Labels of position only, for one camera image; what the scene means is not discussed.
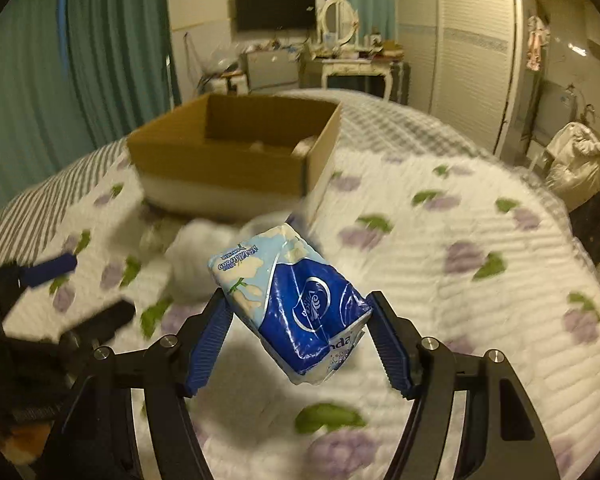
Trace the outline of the person's left hand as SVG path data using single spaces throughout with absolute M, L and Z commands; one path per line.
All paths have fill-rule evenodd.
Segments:
M 35 422 L 0 432 L 0 451 L 14 465 L 31 465 L 42 456 L 51 429 L 50 422 Z

